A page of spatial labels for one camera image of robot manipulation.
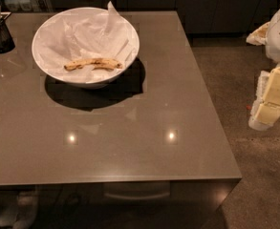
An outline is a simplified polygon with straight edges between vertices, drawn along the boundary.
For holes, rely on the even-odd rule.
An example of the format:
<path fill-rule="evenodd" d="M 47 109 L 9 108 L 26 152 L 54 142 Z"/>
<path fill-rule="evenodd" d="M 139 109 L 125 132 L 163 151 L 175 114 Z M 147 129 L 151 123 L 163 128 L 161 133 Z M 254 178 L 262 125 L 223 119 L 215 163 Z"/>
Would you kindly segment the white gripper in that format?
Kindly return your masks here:
<path fill-rule="evenodd" d="M 280 9 L 269 22 L 253 31 L 246 42 L 266 50 L 267 58 L 280 63 Z M 248 126 L 256 131 L 266 131 L 280 117 L 280 64 L 270 73 L 261 71 L 256 87 Z"/>

